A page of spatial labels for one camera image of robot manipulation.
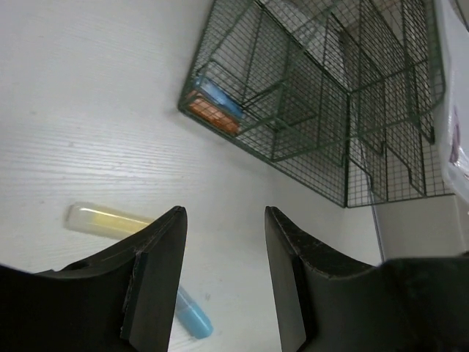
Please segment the blue capped highlighter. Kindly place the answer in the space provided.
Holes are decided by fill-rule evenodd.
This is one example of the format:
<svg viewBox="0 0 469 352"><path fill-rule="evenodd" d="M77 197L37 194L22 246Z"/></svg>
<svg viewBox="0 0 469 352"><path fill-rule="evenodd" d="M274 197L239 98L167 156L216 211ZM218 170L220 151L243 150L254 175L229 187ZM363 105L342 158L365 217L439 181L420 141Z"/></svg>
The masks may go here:
<svg viewBox="0 0 469 352"><path fill-rule="evenodd" d="M193 85L203 96L209 98L216 106L227 110L238 120L243 118L243 110L241 107L208 78L198 76Z"/></svg>

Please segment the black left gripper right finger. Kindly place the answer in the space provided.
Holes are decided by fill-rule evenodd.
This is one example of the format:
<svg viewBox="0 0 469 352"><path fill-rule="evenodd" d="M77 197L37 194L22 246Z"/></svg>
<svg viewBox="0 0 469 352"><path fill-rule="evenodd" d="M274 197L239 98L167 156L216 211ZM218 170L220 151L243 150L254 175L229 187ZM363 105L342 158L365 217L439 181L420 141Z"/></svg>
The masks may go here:
<svg viewBox="0 0 469 352"><path fill-rule="evenodd" d="M466 351L468 255L353 259L265 209L283 351Z"/></svg>

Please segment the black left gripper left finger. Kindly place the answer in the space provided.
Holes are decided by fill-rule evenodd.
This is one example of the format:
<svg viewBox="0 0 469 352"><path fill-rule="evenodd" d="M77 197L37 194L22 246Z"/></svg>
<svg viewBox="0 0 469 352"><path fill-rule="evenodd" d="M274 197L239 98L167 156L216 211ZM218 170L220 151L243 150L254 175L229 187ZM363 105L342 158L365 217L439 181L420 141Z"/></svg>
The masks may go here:
<svg viewBox="0 0 469 352"><path fill-rule="evenodd" d="M176 206L60 271L1 267L3 351L166 351L188 228Z"/></svg>

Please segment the clear purple zipper pouch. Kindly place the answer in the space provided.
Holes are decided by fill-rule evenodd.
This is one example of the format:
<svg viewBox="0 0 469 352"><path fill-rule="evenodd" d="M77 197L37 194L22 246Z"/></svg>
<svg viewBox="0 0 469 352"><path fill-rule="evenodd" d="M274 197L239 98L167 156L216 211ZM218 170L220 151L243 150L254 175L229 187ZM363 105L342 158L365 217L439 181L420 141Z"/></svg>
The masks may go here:
<svg viewBox="0 0 469 352"><path fill-rule="evenodd" d="M435 135L445 184L468 201L468 31L450 1L436 1L446 89L435 109Z"/></svg>

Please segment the orange highlighter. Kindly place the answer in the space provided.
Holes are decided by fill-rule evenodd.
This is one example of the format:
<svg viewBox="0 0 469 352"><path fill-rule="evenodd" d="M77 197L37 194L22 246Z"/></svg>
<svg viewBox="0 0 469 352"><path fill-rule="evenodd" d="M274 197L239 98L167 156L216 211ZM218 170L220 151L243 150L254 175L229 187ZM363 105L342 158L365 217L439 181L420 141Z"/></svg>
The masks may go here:
<svg viewBox="0 0 469 352"><path fill-rule="evenodd" d="M214 125L221 131L235 136L239 132L240 123L229 113L209 102L202 96L196 96L196 99L188 104L189 111L196 116Z"/></svg>

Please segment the yellow highlighter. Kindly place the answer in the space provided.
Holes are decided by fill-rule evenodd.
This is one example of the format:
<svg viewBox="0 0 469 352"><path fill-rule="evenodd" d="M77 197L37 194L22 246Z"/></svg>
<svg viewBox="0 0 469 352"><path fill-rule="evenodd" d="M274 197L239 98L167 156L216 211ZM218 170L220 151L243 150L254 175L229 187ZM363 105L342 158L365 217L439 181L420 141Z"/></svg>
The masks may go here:
<svg viewBox="0 0 469 352"><path fill-rule="evenodd" d="M91 202L75 202L68 208L64 227L76 232L120 241L148 227L154 221L155 219Z"/></svg>

